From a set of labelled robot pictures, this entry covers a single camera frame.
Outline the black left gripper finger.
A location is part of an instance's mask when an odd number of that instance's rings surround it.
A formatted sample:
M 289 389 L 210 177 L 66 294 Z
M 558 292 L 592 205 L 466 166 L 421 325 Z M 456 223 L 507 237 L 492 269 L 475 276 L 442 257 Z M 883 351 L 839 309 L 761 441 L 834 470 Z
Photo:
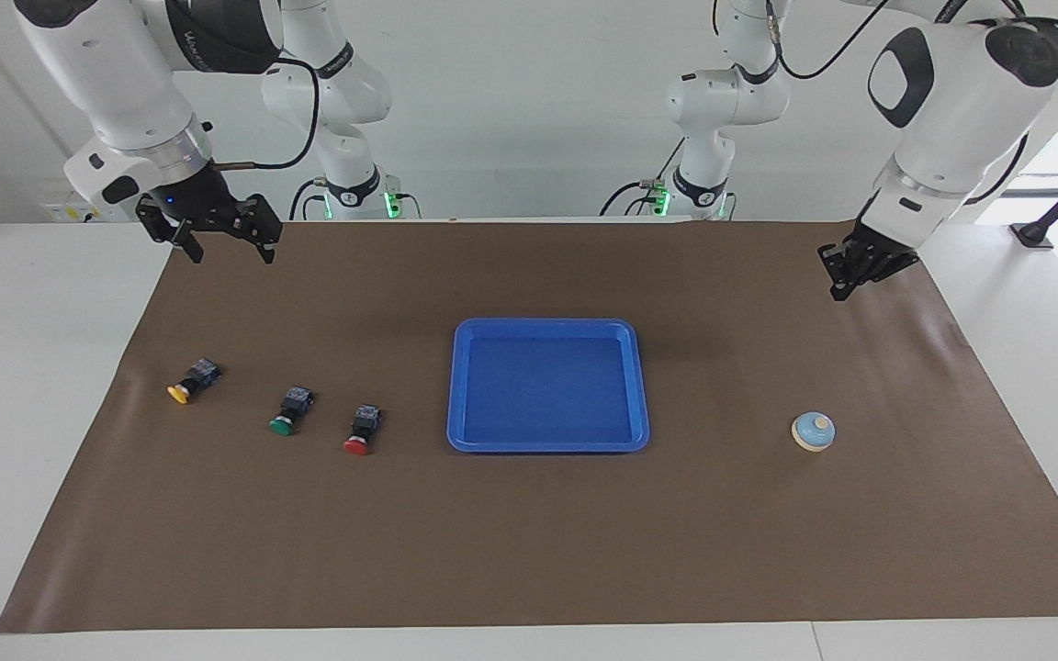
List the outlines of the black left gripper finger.
M 864 284 L 864 241 L 849 238 L 842 243 L 823 244 L 818 247 L 818 256 L 826 268 L 832 300 L 847 301 Z

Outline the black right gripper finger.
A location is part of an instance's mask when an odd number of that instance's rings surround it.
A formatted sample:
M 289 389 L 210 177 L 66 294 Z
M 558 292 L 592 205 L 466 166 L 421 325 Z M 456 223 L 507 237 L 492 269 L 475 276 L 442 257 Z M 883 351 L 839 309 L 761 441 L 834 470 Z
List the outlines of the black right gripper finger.
M 272 264 L 276 259 L 281 234 L 282 221 L 264 196 L 249 196 L 244 200 L 244 239 L 256 247 L 264 264 Z
M 156 204 L 151 194 L 142 194 L 136 202 L 136 218 L 144 229 L 150 234 L 152 241 L 172 244 L 177 250 L 185 252 L 191 263 L 201 263 L 203 247 L 194 238 L 193 223 L 189 220 L 179 220 L 176 223 Z

